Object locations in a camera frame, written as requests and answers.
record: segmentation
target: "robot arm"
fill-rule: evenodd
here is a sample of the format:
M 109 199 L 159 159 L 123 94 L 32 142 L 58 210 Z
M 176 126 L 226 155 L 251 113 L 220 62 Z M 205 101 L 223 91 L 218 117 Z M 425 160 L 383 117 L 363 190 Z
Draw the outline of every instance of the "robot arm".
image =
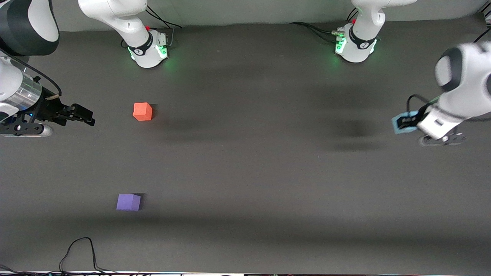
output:
M 460 123 L 491 112 L 491 42 L 448 49 L 436 64 L 435 76 L 443 94 L 415 116 L 398 118 L 397 125 L 417 127 L 430 138 L 447 142 Z
M 87 17 L 115 29 L 139 66 L 155 67 L 167 58 L 165 34 L 147 30 L 136 16 L 145 11 L 147 0 L 79 0 L 79 7 Z
M 34 123 L 36 119 L 62 126 L 67 120 L 94 125 L 91 111 L 62 104 L 59 94 L 39 84 L 39 77 L 32 78 L 12 64 L 12 60 L 22 63 L 16 56 L 49 55 L 56 50 L 59 32 L 51 0 L 0 3 L 0 38 L 1 135 L 49 136 L 51 127 Z
M 417 0 L 351 0 L 358 9 L 356 23 L 338 28 L 346 35 L 339 39 L 336 53 L 349 62 L 362 62 L 373 52 L 376 37 L 385 23 L 383 8 L 405 6 Z

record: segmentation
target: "table surface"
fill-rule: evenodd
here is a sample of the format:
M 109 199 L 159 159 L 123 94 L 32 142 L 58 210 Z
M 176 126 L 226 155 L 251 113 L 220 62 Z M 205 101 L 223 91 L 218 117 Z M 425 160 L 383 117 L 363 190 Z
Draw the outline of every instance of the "table surface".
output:
M 153 69 L 114 31 L 63 32 L 31 63 L 97 122 L 0 138 L 1 263 L 55 269 L 89 236 L 112 270 L 489 275 L 490 125 L 421 147 L 390 123 L 409 95 L 439 95 L 440 55 L 484 29 L 388 22 L 350 64 L 300 26 L 188 27 Z M 120 193 L 142 210 L 116 211 Z M 65 269 L 91 263 L 81 243 Z

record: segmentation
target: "red block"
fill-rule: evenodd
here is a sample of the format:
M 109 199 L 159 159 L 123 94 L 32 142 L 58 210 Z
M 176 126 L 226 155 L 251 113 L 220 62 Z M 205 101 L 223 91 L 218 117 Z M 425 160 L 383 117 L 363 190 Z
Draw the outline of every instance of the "red block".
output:
M 138 121 L 150 121 L 152 119 L 152 107 L 148 103 L 135 103 L 133 110 L 133 117 Z

